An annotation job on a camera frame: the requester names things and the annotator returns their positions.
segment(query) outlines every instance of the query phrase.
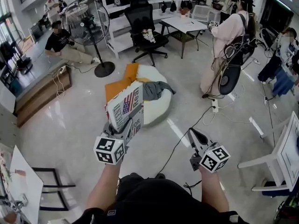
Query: fan base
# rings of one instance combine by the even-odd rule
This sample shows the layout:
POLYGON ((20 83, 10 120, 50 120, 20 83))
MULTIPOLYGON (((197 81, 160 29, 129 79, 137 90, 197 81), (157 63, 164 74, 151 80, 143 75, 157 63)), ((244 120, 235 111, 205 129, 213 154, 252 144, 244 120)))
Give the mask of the fan base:
POLYGON ((99 64, 95 70, 94 74, 96 77, 107 77, 115 70, 115 65, 113 62, 103 62, 99 64))

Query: pink jacket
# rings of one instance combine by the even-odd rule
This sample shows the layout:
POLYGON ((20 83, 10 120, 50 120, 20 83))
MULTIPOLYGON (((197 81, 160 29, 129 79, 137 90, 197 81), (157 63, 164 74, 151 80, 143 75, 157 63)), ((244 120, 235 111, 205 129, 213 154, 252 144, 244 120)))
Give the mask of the pink jacket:
MULTIPOLYGON (((248 25, 249 16, 246 11, 240 11, 246 19, 248 25)), ((214 56, 215 58, 224 58, 224 48, 230 44, 236 37, 241 36, 244 32, 243 22, 238 14, 231 14, 219 27, 212 28, 214 38, 214 56)))

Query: black strap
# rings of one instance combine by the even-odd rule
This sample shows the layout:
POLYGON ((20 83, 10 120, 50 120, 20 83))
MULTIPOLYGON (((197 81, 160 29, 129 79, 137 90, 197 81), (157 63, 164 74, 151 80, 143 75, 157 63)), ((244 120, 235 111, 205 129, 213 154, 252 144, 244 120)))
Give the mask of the black strap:
POLYGON ((239 16, 241 17, 242 19, 242 22, 243 22, 243 27, 245 28, 245 31, 247 30, 246 28, 246 20, 245 20, 245 17, 242 15, 242 14, 239 14, 239 16))

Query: white bean bag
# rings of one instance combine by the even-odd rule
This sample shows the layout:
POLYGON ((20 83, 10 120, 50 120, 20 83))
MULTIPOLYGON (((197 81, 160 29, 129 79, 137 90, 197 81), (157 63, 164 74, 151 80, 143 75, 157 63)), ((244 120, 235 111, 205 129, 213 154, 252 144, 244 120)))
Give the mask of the white bean bag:
MULTIPOLYGON (((153 66, 139 65, 136 78, 147 78, 150 81, 164 81, 167 80, 160 72, 153 66)), ((172 93, 164 89, 162 96, 158 100, 144 101, 144 125, 148 125, 162 116, 169 108, 172 93)))

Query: gray cloth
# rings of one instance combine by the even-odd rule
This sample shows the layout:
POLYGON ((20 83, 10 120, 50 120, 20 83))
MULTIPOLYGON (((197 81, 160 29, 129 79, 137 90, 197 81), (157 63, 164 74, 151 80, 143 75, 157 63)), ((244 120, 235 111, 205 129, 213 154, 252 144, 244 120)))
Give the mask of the gray cloth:
POLYGON ((170 90, 173 94, 176 92, 163 81, 143 83, 143 100, 157 100, 161 97, 164 89, 170 90))

